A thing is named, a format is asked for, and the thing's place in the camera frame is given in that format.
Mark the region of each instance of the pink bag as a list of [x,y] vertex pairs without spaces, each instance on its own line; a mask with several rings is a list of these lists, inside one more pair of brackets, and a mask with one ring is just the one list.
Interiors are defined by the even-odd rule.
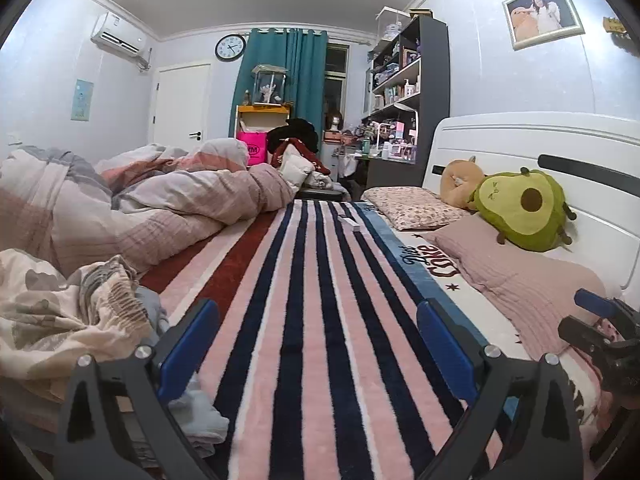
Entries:
[[249,149],[248,166],[261,164],[267,161],[267,132],[243,132],[236,135],[238,140],[242,140]]

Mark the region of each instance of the metal screw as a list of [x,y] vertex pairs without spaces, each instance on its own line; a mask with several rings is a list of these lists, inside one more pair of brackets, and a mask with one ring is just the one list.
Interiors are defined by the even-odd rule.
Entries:
[[557,365],[560,362],[560,359],[556,354],[545,354],[545,361],[550,365]]
[[83,366],[83,367],[84,366],[88,366],[88,365],[91,364],[91,361],[93,361],[93,360],[94,360],[94,358],[92,358],[89,354],[81,355],[78,358],[78,366]]
[[500,357],[502,355],[502,352],[496,345],[487,345],[484,347],[484,355],[486,355],[487,357],[496,358]]
[[151,355],[151,346],[149,345],[140,345],[136,348],[136,351],[133,352],[138,359],[146,359]]

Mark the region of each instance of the green avocado plush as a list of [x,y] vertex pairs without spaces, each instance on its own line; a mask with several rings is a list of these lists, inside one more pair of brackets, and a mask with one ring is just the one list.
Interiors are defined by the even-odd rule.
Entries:
[[543,252],[561,242],[566,218],[576,215],[564,201],[562,187],[548,174],[520,168],[520,173],[489,175],[471,200],[484,220],[498,229],[498,243],[506,238],[527,251]]

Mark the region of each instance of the window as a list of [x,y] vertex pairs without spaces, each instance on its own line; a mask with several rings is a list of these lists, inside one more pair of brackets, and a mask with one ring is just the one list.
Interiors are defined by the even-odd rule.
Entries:
[[331,126],[327,124],[326,115],[338,110],[344,117],[344,102],[347,89],[347,62],[349,46],[330,43],[326,48],[326,62],[324,64],[324,99],[322,111],[323,123],[326,130]]

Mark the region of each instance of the pink and navy striped blanket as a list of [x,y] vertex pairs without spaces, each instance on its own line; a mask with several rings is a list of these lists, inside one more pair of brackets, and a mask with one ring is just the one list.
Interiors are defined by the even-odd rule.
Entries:
[[415,264],[365,203],[295,200],[145,275],[173,322],[202,297],[225,316],[200,370],[230,419],[207,459],[220,478],[410,480],[428,466],[465,407],[416,327],[424,297],[454,306]]

